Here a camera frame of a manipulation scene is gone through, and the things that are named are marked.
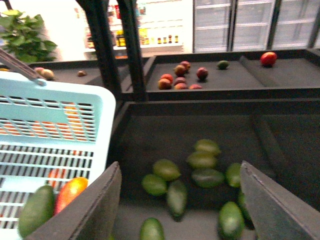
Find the black metal frame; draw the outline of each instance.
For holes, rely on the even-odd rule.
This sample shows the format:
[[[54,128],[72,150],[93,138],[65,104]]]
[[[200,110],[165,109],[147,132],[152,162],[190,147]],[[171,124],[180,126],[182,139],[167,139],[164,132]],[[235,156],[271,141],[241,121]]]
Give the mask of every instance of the black metal frame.
[[[227,51],[232,52],[234,50],[235,31],[237,23],[237,10],[238,0],[231,0],[230,13],[229,13],[229,28],[227,37]]]

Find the red fruit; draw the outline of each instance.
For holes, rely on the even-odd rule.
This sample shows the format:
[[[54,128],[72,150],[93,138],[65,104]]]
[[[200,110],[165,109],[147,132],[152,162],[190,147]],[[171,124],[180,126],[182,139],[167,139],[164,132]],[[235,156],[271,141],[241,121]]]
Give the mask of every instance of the red fruit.
[[[186,73],[188,73],[188,72],[189,72],[189,70],[190,70],[190,68],[191,68],[191,64],[190,64],[190,62],[188,62],[188,61],[182,61],[182,62],[180,62],[180,65],[182,65],[182,66],[184,66],[184,67],[185,67],[185,69],[186,69]]]
[[[88,179],[75,177],[68,181],[59,192],[54,207],[54,215],[60,213],[76,197],[78,197],[88,186]]]
[[[181,90],[181,89],[188,89],[188,86],[187,86],[187,84],[181,82],[181,83],[178,83],[177,85],[175,85],[174,88],[177,90]]]
[[[168,80],[171,82],[171,84],[174,82],[174,78],[172,77],[171,74],[168,74],[168,73],[163,74],[163,75],[160,77],[160,79],[168,79]]]
[[[175,80],[174,80],[174,86],[177,85],[177,84],[187,84],[187,80],[186,78],[184,78],[183,76],[179,76],[177,77]]]
[[[166,79],[166,78],[162,78],[158,81],[158,88],[160,90],[167,90],[167,89],[171,89],[171,82],[170,80]]]
[[[199,84],[192,84],[189,89],[202,89],[202,86],[200,86]]]
[[[201,81],[205,80],[208,74],[208,70],[205,67],[199,67],[198,71],[196,71],[196,75]]]
[[[175,75],[177,75],[178,77],[183,77],[183,75],[185,75],[186,73],[186,68],[183,65],[178,65],[175,67],[174,69],[174,73]]]
[[[272,67],[272,65],[276,63],[276,60],[277,60],[277,54],[273,51],[268,51],[260,57],[260,62],[262,66],[265,66],[265,67]]]

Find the basket handle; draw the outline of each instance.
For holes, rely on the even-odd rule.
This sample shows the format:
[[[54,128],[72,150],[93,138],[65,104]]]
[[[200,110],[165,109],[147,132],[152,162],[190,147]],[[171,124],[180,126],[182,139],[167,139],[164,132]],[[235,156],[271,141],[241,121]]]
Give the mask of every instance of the basket handle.
[[[23,75],[30,81],[35,82],[37,85],[45,86],[47,81],[40,76],[35,70],[31,67],[18,60],[14,56],[8,54],[0,48],[0,61],[4,63],[8,68],[13,69],[17,73]]]

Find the white wall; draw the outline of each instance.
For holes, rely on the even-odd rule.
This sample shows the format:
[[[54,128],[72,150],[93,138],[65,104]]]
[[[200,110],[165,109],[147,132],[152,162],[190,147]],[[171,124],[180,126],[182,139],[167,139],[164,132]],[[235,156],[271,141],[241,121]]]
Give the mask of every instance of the white wall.
[[[80,6],[75,0],[10,0],[13,9],[31,17],[40,14],[44,20],[44,34],[55,42],[56,61],[85,60],[84,23],[77,19],[74,8]],[[6,10],[4,4],[0,12]]]
[[[161,0],[144,0],[144,2],[161,2]],[[172,2],[176,2],[177,7],[170,7]],[[31,17],[41,14],[45,24],[45,35],[47,39],[55,42],[58,47],[55,50],[56,61],[79,61],[85,60],[85,32],[86,27],[83,15],[77,18],[75,8],[81,10],[76,0],[10,0],[13,9],[26,14]],[[110,4],[117,4],[116,0],[111,0]],[[155,15],[162,19],[182,19],[178,24],[183,27],[177,28],[180,36],[179,40],[183,41],[183,48],[180,51],[172,49],[172,54],[191,53],[193,44],[193,1],[191,0],[170,0],[163,3],[154,3],[156,6],[157,14],[153,14],[152,6],[147,8],[146,17],[151,21]],[[4,4],[0,4],[0,12],[6,10]],[[148,56],[153,53],[148,49]]]

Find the green fruit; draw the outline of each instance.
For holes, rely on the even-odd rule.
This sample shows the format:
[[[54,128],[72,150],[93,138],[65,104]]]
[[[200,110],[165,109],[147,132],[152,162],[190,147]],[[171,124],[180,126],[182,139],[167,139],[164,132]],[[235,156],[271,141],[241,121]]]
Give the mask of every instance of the green fruit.
[[[214,155],[208,151],[195,151],[186,161],[193,169],[214,168],[218,162]]]
[[[54,215],[55,196],[50,185],[39,187],[26,201],[18,220],[22,238],[32,234]]]
[[[111,233],[108,237],[108,240],[116,240],[115,236]]]
[[[225,180],[223,173],[211,168],[196,169],[192,172],[191,177],[201,188],[213,188]]]
[[[160,196],[167,192],[167,183],[161,177],[148,174],[142,180],[143,189],[153,196]]]
[[[231,187],[239,188],[240,187],[240,163],[232,163],[225,172],[225,177],[228,184]]]
[[[241,190],[240,190],[239,196],[238,196],[238,204],[239,204],[239,207],[241,209],[241,212],[242,212],[244,218],[251,221],[250,214],[249,214],[248,209],[246,207],[246,196]]]
[[[150,217],[143,222],[140,240],[165,240],[164,228],[158,219]]]
[[[219,145],[215,141],[209,139],[198,140],[194,145],[194,149],[196,151],[212,153],[214,157],[218,156],[221,153]]]
[[[228,66],[229,66],[229,62],[226,61],[226,60],[220,61],[220,62],[218,62],[218,64],[217,64],[217,67],[218,67],[218,69],[220,69],[220,70],[225,70],[225,69],[227,69]]]
[[[187,206],[188,192],[186,186],[180,180],[170,183],[166,195],[166,203],[174,217],[181,217]]]
[[[153,173],[166,181],[172,181],[181,176],[176,164],[167,159],[160,159],[153,165]]]
[[[218,232],[224,240],[237,240],[245,228],[245,220],[240,208],[233,201],[221,208],[218,218]]]

